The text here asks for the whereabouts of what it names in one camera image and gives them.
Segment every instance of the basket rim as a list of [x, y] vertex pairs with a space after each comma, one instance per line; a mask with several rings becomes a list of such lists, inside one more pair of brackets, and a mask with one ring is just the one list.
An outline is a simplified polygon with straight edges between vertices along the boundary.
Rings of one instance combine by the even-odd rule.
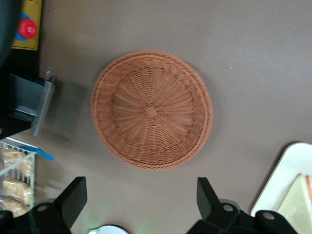
[[[179, 65], [182, 65], [182, 67], [185, 68], [185, 70], [187, 70], [190, 75], [192, 75], [192, 80], [196, 81], [196, 87], [200, 88], [200, 98], [203, 101], [203, 103], [205, 104], [205, 124], [204, 124], [204, 128], [200, 134], [200, 137], [198, 138], [198, 141], [196, 143], [196, 145], [188, 152], [186, 153], [184, 156], [182, 156], [181, 158], [172, 161], [172, 162], [168, 162], [168, 163], [163, 163], [163, 164], [146, 164], [146, 163], [142, 163], [141, 161], [135, 160], [135, 157], [133, 157], [132, 159], [128, 158], [127, 156], [125, 156], [123, 153], [121, 153], [119, 150], [117, 150], [114, 145], [112, 145], [107, 139], [106, 136], [102, 133], [102, 131], [100, 130], [100, 127], [98, 125], [98, 118], [96, 115], [96, 109], [95, 107], [97, 106], [97, 96], [98, 96], [98, 87], [101, 82], [103, 82], [103, 77], [104, 75], [110, 71], [114, 66], [116, 66], [117, 64], [130, 59], [132, 57], [137, 57], [137, 56], [144, 56], [144, 55], [154, 55], [154, 56], [158, 56], [158, 57], [165, 57], [167, 59], [169, 59], [170, 61], [174, 61]], [[123, 160], [124, 162], [127, 162], [133, 166], [136, 167], [140, 167], [142, 169], [149, 169], [149, 170], [167, 170], [167, 169], [172, 169], [175, 167], [178, 167], [184, 163], [186, 163], [187, 161], [189, 161], [191, 158], [193, 158], [200, 150], [201, 148], [204, 146], [211, 128], [212, 128], [212, 122], [213, 122], [213, 105], [212, 105], [212, 101], [211, 101], [211, 96], [207, 90], [207, 86], [204, 83], [203, 79], [200, 77], [200, 75], [191, 67], [189, 66], [186, 62], [182, 61], [181, 59], [179, 59], [178, 57], [165, 53], [165, 52], [160, 52], [160, 51], [153, 51], [153, 50], [144, 50], [144, 51], [137, 51], [137, 52], [132, 52], [132, 53], [128, 53], [125, 54], [117, 59], [115, 59], [113, 62], [111, 62], [98, 76], [94, 88], [93, 88], [93, 92], [92, 92], [92, 98], [91, 98], [91, 113], [92, 113], [92, 121], [93, 124], [97, 130], [97, 134], [100, 136], [102, 142], [107, 146], [107, 148], [115, 155], [117, 156], [119, 159]]]

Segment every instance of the wire basket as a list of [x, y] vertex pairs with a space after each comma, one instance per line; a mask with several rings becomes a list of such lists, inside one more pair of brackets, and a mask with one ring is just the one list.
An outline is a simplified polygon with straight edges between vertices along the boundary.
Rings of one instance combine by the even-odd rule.
[[122, 56], [98, 77], [94, 125], [123, 161], [149, 170], [177, 167], [204, 145], [213, 120], [205, 83], [175, 56], [141, 51]]

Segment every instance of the plastic bag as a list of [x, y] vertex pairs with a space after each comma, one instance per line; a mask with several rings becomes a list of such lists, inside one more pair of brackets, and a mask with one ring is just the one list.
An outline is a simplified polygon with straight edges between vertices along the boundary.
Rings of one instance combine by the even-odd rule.
[[3, 187], [7, 194], [25, 205], [34, 202], [34, 191], [28, 184], [8, 177], [3, 181]]
[[[11, 166], [13, 163], [16, 163], [18, 160], [26, 156], [25, 153], [13, 149], [3, 150], [2, 155], [6, 167]], [[25, 176], [30, 176], [34, 172], [31, 158], [28, 158], [21, 164], [17, 165], [15, 169], [21, 171]]]
[[29, 211], [28, 206], [23, 205], [20, 201], [17, 201], [12, 197], [4, 200], [3, 209], [11, 211], [13, 213], [13, 217], [21, 216]]

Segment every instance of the red button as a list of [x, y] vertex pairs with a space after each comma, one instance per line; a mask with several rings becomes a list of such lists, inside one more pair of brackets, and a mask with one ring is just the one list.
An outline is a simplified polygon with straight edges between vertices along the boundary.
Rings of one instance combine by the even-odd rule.
[[37, 27], [35, 22], [33, 22], [31, 19], [21, 18], [18, 32], [24, 38], [33, 38], [37, 34]]

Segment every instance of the bread slice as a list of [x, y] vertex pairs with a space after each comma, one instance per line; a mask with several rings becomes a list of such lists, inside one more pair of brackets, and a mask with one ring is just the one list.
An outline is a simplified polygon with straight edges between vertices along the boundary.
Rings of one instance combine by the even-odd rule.
[[299, 174], [278, 212], [298, 234], [312, 234], [312, 176]]

